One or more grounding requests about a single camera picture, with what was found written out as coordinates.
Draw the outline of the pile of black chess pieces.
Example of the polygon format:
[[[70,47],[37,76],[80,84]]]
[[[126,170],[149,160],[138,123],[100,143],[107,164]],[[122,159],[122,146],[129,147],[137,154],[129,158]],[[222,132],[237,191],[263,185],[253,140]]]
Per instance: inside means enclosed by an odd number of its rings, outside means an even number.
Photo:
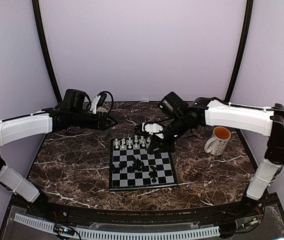
[[[110,172],[112,174],[119,174],[124,169],[126,169],[128,173],[149,172],[150,177],[156,176],[158,170],[156,166],[146,165],[144,160],[133,155],[129,155],[128,159],[125,161],[119,161],[117,164],[112,163],[110,165]]]

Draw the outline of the black grey chess board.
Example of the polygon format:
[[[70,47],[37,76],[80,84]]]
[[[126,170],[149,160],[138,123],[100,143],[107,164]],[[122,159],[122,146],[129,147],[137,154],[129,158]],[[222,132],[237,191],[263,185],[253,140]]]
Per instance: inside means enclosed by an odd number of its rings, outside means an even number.
[[[159,189],[178,185],[169,152],[148,154],[146,143],[110,141],[109,190],[111,192]]]

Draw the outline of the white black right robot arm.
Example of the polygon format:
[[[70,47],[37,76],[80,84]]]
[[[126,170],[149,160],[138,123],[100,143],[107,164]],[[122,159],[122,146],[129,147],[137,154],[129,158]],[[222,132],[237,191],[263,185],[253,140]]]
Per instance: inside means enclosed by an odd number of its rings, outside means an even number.
[[[198,97],[188,103],[172,91],[157,107],[167,125],[163,120],[145,121],[134,129],[136,135],[150,138],[149,154],[174,152],[175,141],[197,127],[227,127],[268,138],[264,158],[237,205],[240,216],[249,216],[284,166],[284,106],[235,104],[217,97]]]

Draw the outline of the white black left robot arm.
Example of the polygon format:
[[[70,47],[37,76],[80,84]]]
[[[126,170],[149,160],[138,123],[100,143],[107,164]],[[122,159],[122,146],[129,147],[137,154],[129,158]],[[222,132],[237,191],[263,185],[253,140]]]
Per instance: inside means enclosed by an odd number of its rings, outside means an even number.
[[[100,111],[107,97],[111,98],[113,95],[106,90],[90,99],[84,91],[67,89],[64,99],[55,107],[0,119],[0,148],[28,137],[54,133],[71,127],[106,131],[117,125],[117,120],[111,116],[110,110]],[[52,214],[52,206],[47,203],[47,196],[10,167],[1,155],[0,183],[33,204],[33,210],[40,217],[48,218]]]

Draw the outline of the white mug orange interior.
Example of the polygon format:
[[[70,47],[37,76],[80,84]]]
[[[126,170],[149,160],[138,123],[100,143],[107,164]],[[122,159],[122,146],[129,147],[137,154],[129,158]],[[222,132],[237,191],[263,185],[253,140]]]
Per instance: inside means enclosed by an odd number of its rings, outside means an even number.
[[[215,127],[211,138],[205,143],[204,152],[220,156],[224,152],[230,138],[231,133],[227,128],[222,126]]]

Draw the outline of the black front rail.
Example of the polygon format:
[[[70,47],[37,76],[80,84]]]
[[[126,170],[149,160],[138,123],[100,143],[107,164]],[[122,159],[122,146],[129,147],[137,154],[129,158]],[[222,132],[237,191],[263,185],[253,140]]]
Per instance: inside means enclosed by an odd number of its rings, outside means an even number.
[[[180,210],[105,210],[87,207],[76,207],[49,203],[49,206],[57,213],[58,219],[64,223],[85,224],[89,221],[97,221],[112,224],[166,224],[186,221],[203,221],[204,223],[226,223],[244,217],[244,214],[231,212],[231,207],[239,204],[230,203],[222,206],[200,207]]]

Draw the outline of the black left frame post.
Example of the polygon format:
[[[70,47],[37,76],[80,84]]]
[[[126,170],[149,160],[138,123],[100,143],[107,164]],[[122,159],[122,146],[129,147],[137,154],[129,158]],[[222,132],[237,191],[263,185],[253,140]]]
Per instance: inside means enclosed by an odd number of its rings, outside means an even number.
[[[53,69],[53,65],[52,65],[52,61],[51,61],[51,57],[50,57],[50,53],[49,53],[49,49],[48,49],[48,45],[46,41],[46,35],[44,31],[44,25],[43,25],[41,9],[40,9],[40,1],[32,0],[31,2],[32,2],[33,15],[34,15],[34,20],[35,20],[37,35],[38,35],[45,67],[46,67],[47,74],[49,77],[50,85],[52,87],[56,101],[60,102],[62,100],[62,96],[61,96],[60,89],[58,87],[58,83],[56,80],[55,72]]]

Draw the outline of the black frame post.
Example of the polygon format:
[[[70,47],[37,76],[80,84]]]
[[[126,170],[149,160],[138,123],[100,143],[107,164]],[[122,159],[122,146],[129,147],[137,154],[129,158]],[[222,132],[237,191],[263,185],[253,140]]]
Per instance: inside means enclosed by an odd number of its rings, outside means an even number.
[[[240,68],[241,68],[241,64],[242,64],[242,60],[243,60],[244,52],[246,48],[246,43],[248,39],[249,29],[250,29],[250,23],[251,23],[251,18],[252,18],[252,13],[253,13],[253,5],[254,5],[253,0],[246,1],[246,8],[245,8],[245,14],[244,14],[244,20],[243,20],[243,26],[242,26],[239,46],[238,46],[238,50],[237,50],[237,54],[236,54],[236,58],[234,62],[233,71],[232,71],[229,85],[227,88],[227,92],[224,98],[224,100],[227,102],[229,102],[232,98],[232,95],[235,90],[236,82],[239,76],[239,72],[240,72]]]
[[[37,35],[38,35],[45,67],[46,67],[47,74],[49,77],[50,85],[52,87],[56,101],[60,102],[62,100],[62,96],[61,96],[60,89],[58,87],[58,83],[56,80],[55,72],[53,69],[53,65],[52,65],[52,61],[51,61],[51,57],[50,57],[50,53],[49,53],[49,49],[48,49],[48,45],[46,41],[46,35],[44,31],[44,25],[43,25],[41,9],[40,9],[40,1],[32,0],[31,2],[32,2],[33,15],[34,15],[34,20],[35,20]]]

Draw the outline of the black right frame post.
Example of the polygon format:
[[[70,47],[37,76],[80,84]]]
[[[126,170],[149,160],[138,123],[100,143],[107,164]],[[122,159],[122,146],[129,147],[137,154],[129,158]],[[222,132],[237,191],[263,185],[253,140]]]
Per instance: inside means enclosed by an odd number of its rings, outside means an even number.
[[[248,39],[249,29],[250,29],[250,23],[251,23],[251,18],[252,18],[252,13],[253,13],[253,5],[254,5],[253,0],[246,1],[246,8],[245,8],[245,14],[244,14],[244,20],[243,20],[243,26],[242,26],[239,46],[238,46],[238,50],[237,50],[237,54],[236,54],[236,58],[234,62],[233,71],[232,71],[229,85],[227,88],[227,92],[224,98],[224,100],[227,102],[229,102],[232,98],[232,95],[235,90],[236,82],[239,76],[239,72],[240,72],[240,68],[241,68],[241,64],[242,64],[242,60],[243,60],[244,52],[246,48],[246,43]]]

